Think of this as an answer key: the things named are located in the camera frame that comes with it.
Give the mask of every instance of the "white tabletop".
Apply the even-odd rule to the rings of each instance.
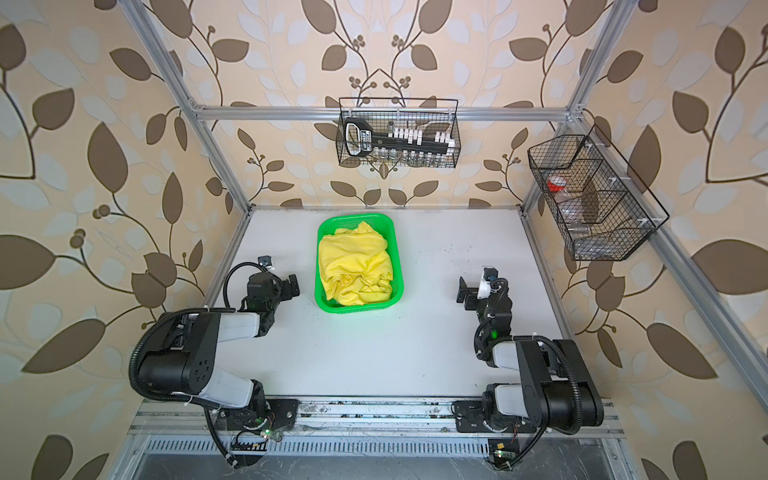
[[[456,303],[459,276],[477,286],[483,266],[509,281],[513,335],[561,338],[516,210],[379,211],[395,224],[404,294],[388,309],[343,315],[314,299],[317,229],[365,211],[256,211],[233,265],[271,255],[277,276],[296,274],[301,295],[278,306],[266,336],[221,343],[217,366],[261,381],[267,395],[478,396],[489,383],[518,382],[475,358],[477,316]],[[233,306],[252,273],[233,275]]]

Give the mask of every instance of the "black wire basket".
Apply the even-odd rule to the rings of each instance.
[[[618,173],[601,153],[604,135],[560,135],[528,149],[536,183],[574,260],[626,260],[669,213],[627,159]],[[650,212],[630,192],[634,185],[659,207]]]
[[[446,98],[340,98],[339,165],[455,168],[462,149],[457,108],[458,100]]]

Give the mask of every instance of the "yellow cloth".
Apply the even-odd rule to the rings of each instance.
[[[355,230],[336,229],[317,247],[320,280],[326,299],[344,306],[366,305],[392,296],[392,260],[387,241],[366,222]]]

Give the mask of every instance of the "green plastic tray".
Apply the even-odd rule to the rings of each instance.
[[[337,228],[355,229],[360,222],[366,222],[374,230],[382,234],[387,241],[386,251],[389,258],[392,259],[392,297],[386,302],[369,303],[368,305],[343,306],[334,299],[326,300],[326,291],[323,289],[323,282],[320,281],[320,262],[319,258],[315,261],[315,301],[317,306],[328,313],[352,313],[363,312],[366,310],[379,310],[392,306],[402,297],[402,270],[400,270],[400,254],[397,251],[397,238],[395,237],[395,224],[392,219],[384,214],[360,214],[346,215],[344,217],[329,218],[324,221],[317,230],[317,244],[325,235],[333,235]]]

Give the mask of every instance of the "leaf patterned wallpaper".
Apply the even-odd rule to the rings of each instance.
[[[526,150],[551,137],[546,122],[460,123],[456,168],[339,166],[336,125],[219,121],[214,135],[258,207],[490,207],[522,203],[533,181]],[[211,178],[209,191],[219,194]]]
[[[135,342],[200,305],[240,219],[114,6],[0,2],[4,478],[106,475]]]
[[[562,107],[607,0],[146,0],[197,103]]]
[[[768,4],[648,5],[587,118],[659,194],[672,231],[766,351]]]
[[[764,349],[766,23],[765,2],[641,0],[586,113]],[[646,476],[764,478],[768,419],[653,249],[575,263],[544,204],[532,218],[581,351]]]

